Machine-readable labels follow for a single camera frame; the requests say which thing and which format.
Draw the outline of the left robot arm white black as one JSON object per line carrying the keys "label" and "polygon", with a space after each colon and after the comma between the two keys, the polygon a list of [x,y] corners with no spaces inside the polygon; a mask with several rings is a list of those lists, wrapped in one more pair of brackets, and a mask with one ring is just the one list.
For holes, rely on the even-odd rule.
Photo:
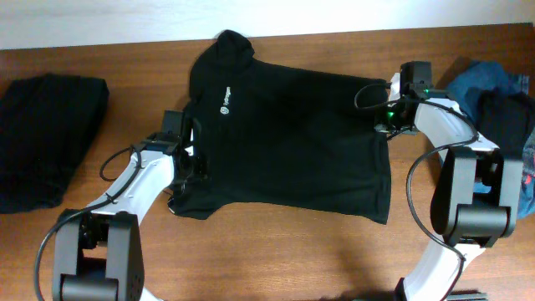
{"label": "left robot arm white black", "polygon": [[54,300],[155,299],[145,286],[140,224],[162,192],[171,190],[174,202],[205,179],[199,131],[188,114],[167,110],[160,131],[128,148],[127,167],[101,196],[60,215],[49,233]]}

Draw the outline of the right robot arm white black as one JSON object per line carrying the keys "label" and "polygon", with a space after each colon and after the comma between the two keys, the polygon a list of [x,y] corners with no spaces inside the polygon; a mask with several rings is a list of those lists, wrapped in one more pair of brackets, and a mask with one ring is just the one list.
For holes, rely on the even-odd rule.
{"label": "right robot arm white black", "polygon": [[[521,156],[507,154],[475,127],[454,97],[432,84],[431,64],[410,61],[387,85],[389,99],[377,107],[375,129],[397,136],[420,132],[432,148],[409,169],[405,189],[410,214],[430,239],[414,269],[400,279],[395,300],[486,300],[476,289],[457,292],[467,266],[517,222]],[[431,226],[418,217],[411,185],[430,156],[441,158],[431,198]]]}

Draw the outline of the black t-shirt with logo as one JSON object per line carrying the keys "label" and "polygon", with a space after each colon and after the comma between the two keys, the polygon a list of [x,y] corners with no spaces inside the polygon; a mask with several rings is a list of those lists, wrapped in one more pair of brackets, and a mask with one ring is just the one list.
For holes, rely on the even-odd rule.
{"label": "black t-shirt with logo", "polygon": [[380,79],[257,60],[250,41],[221,32],[193,64],[184,112],[206,177],[169,202],[205,220],[227,204],[261,202],[387,222],[386,136],[364,111],[387,96]]}

